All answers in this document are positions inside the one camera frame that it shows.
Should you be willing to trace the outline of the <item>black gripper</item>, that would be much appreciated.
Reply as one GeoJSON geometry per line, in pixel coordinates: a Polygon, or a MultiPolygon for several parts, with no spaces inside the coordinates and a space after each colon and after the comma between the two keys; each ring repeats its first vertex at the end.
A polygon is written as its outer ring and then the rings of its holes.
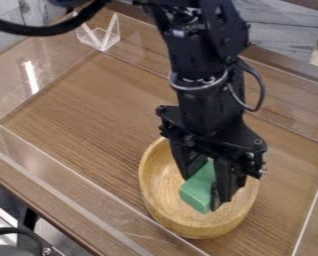
{"type": "Polygon", "coordinates": [[[268,144],[245,123],[245,112],[256,109],[245,102],[241,74],[186,79],[173,74],[170,85],[178,104],[157,109],[161,134],[169,139],[173,157],[187,180],[214,161],[210,209],[233,200],[249,176],[260,178],[268,144]]]}

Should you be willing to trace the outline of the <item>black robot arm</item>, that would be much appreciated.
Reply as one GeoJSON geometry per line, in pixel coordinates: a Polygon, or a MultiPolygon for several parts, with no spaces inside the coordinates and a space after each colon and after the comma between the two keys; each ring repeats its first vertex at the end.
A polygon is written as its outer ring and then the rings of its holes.
{"type": "Polygon", "coordinates": [[[265,170],[265,139],[246,125],[249,105],[245,75],[258,82],[266,95],[261,73],[241,58],[249,46],[245,19],[232,0],[133,0],[151,16],[167,46],[171,71],[169,82],[178,104],[161,106],[161,135],[186,181],[211,173],[195,190],[206,194],[206,211],[233,200],[250,177],[265,170]]]}

